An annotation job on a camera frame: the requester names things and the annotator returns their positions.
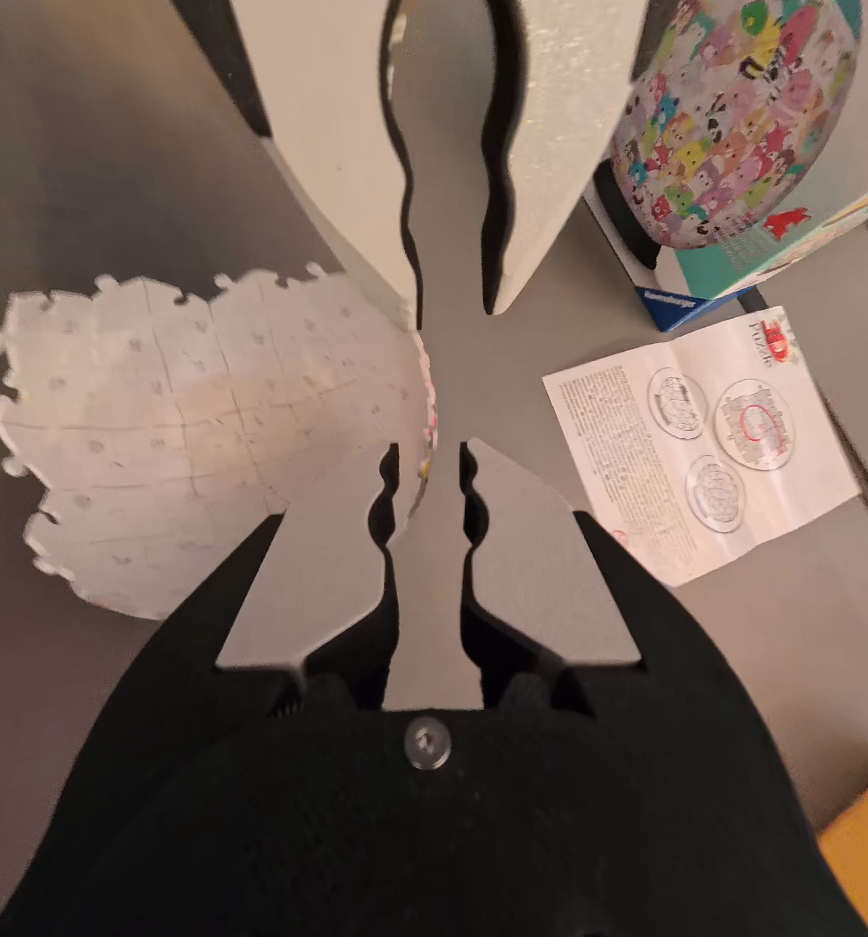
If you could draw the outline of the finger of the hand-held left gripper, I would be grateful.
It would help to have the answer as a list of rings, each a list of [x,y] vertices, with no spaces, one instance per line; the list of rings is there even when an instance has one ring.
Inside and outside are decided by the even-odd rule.
[[[650,4],[493,1],[481,137],[483,303],[507,311],[580,200],[626,100]]]
[[[230,5],[289,189],[364,295],[419,330],[413,172],[390,92],[400,2]]]

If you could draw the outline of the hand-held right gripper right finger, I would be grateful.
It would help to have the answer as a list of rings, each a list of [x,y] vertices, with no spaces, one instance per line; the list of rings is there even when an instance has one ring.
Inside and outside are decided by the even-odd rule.
[[[460,633],[485,707],[520,674],[556,694],[569,673],[631,668],[642,655],[570,503],[482,439],[462,443]]]

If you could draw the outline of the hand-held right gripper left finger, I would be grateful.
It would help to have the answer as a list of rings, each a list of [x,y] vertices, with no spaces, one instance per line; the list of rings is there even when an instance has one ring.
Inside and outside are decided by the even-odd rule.
[[[217,656],[223,671],[278,671],[300,689],[343,681],[358,707],[381,707],[399,640],[388,548],[399,448],[348,455],[295,499]]]

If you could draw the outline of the partly built puzzle ball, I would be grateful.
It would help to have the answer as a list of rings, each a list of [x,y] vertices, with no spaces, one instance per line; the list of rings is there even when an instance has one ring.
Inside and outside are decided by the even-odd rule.
[[[161,620],[350,453],[396,443],[396,539],[424,497],[436,396],[420,333],[345,274],[148,277],[14,292],[3,469],[44,487],[23,540],[82,600]]]

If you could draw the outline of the colourful puzzle box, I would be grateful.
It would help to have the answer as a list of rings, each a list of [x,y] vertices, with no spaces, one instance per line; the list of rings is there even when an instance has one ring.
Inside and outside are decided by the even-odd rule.
[[[678,2],[584,200],[662,333],[868,220],[868,1]]]

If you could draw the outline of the white instruction leaflet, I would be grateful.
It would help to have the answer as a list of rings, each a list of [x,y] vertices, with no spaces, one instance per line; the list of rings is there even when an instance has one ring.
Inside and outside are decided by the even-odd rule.
[[[543,382],[596,521],[669,587],[861,492],[781,306]]]

